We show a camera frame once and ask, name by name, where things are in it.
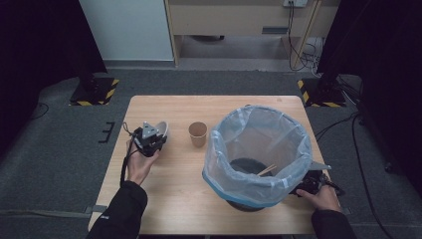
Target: table top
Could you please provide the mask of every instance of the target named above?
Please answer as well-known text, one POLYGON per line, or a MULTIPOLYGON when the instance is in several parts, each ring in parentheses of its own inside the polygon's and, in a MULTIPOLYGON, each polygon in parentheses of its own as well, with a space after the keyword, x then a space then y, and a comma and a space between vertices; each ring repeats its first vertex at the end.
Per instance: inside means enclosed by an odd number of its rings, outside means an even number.
MULTIPOLYGON (((203 121, 210 129, 231 111, 245 105, 277 109, 300 122, 311 138, 314 161, 323 159, 311 124, 298 97, 279 96, 136 96, 130 101, 124 121, 134 131, 144 121, 168 122, 168 141, 160 158, 142 183, 148 205, 140 234, 172 235, 262 235, 313 234, 313 207, 289 195, 274 207, 243 212, 220 198, 202 178, 207 144, 192 146, 188 127, 203 121)), ((121 128, 105 174, 97 205, 108 206, 119 188, 128 133, 121 128)), ((100 216, 93 213, 89 228, 100 216)))

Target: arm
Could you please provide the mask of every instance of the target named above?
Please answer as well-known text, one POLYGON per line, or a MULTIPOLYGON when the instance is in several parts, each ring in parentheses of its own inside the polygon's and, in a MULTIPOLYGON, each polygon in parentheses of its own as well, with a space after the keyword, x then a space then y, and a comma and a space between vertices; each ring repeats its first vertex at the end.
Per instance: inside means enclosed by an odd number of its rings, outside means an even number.
POLYGON ((312 223, 318 239, 355 239, 347 218, 341 213, 335 191, 330 186, 323 186, 317 195, 297 190, 297 194, 308 200, 315 208, 312 223))
POLYGON ((139 185, 132 181, 124 182, 107 210, 97 219, 87 239, 136 238, 147 200, 146 192, 139 185))
POLYGON ((158 151, 152 157, 145 157, 133 146, 127 163, 127 181, 115 194, 107 210, 97 219, 87 239, 130 238, 139 234, 140 219, 148 198, 140 184, 146 178, 158 151))

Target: paper cup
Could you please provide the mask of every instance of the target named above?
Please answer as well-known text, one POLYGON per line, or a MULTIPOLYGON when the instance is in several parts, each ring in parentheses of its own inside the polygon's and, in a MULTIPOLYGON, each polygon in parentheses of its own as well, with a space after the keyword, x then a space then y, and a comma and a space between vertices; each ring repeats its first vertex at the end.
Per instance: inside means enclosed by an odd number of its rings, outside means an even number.
POLYGON ((190 139, 196 147, 201 147, 207 140, 207 124, 197 121, 189 127, 190 139))

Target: trash bin liner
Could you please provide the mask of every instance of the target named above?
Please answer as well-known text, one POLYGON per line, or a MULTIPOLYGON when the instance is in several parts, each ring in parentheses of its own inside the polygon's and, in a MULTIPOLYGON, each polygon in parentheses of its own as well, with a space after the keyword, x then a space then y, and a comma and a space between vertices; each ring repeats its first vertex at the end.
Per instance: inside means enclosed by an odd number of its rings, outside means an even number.
POLYGON ((269 107, 246 106, 212 128, 202 176, 225 200, 271 207, 302 181, 312 160, 310 137, 298 121, 269 107), (257 175, 271 164, 277 168, 270 174, 257 175))

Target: hand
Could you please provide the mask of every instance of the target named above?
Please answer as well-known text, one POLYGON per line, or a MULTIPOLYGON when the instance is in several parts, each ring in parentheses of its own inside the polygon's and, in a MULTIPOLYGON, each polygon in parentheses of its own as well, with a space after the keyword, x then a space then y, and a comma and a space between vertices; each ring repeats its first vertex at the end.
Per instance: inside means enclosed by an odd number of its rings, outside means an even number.
POLYGON ((310 194, 301 189, 298 189, 296 193, 308 200, 318 210, 333 210, 341 212, 335 190, 328 185, 322 186, 316 195, 310 194))
MULTIPOLYGON (((130 146, 130 140, 126 143, 127 148, 130 146)), ((133 143, 131 146, 130 157, 127 162, 127 180, 140 185, 149 173, 154 162, 159 157, 159 150, 153 156, 145 157, 137 150, 133 143)))

